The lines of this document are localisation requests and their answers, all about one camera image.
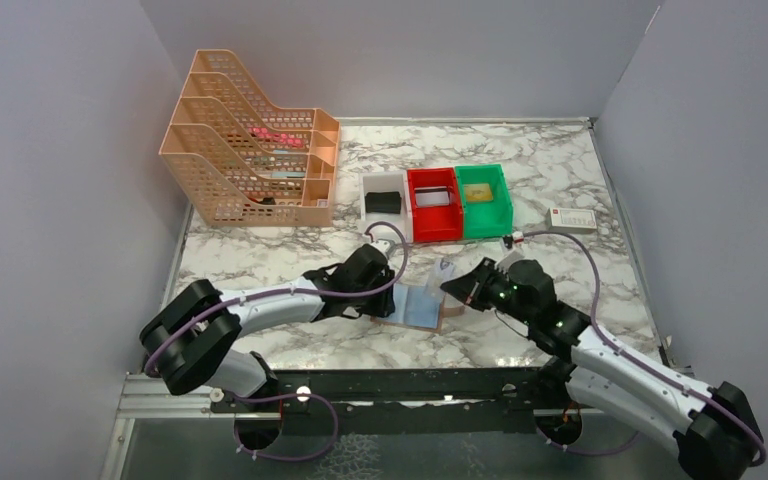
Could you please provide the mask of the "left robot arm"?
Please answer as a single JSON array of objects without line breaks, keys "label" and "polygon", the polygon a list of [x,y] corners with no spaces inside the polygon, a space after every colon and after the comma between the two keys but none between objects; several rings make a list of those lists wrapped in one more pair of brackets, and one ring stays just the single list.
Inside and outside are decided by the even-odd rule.
[{"label": "left robot arm", "polygon": [[344,317],[350,310],[389,315],[395,278],[385,254],[364,245],[341,263],[272,287],[223,292],[206,279],[194,281],[140,332],[148,356],[144,371],[162,379],[173,395],[209,386],[262,410],[273,401],[276,379],[259,353],[233,350],[239,338]]}]

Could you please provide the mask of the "white VIP card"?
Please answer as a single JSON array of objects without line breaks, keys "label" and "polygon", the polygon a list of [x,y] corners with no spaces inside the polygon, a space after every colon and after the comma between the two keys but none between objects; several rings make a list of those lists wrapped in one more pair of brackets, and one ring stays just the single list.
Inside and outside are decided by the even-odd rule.
[{"label": "white VIP card", "polygon": [[425,293],[436,301],[443,303],[446,293],[442,290],[442,284],[451,280],[456,272],[456,265],[446,258],[438,258],[429,271],[425,284]]}]

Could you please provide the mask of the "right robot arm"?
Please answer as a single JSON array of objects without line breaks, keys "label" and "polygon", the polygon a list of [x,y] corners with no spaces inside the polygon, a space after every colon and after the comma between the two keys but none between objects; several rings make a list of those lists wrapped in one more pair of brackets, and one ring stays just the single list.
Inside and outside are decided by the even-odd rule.
[{"label": "right robot arm", "polygon": [[551,357],[536,383],[545,404],[571,399],[613,416],[658,442],[693,479],[739,479],[761,457],[760,429],[742,390],[729,382],[711,387],[598,329],[588,314],[558,300],[537,261],[499,268],[485,258],[441,289],[526,326],[528,339]]}]

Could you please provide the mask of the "light blue credit card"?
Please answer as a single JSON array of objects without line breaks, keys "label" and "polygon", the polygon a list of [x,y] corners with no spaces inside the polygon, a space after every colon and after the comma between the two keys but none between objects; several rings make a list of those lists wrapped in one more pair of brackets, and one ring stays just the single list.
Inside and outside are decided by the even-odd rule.
[{"label": "light blue credit card", "polygon": [[425,293],[425,288],[397,284],[393,288],[395,310],[384,318],[376,318],[378,323],[406,328],[438,331],[442,303]]}]

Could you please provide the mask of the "black credit card from holder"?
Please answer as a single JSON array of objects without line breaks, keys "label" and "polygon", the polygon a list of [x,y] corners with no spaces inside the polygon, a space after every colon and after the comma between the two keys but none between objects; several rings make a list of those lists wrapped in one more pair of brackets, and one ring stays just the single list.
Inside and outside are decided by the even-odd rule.
[{"label": "black credit card from holder", "polygon": [[403,199],[398,191],[368,192],[364,195],[366,213],[400,215]]}]

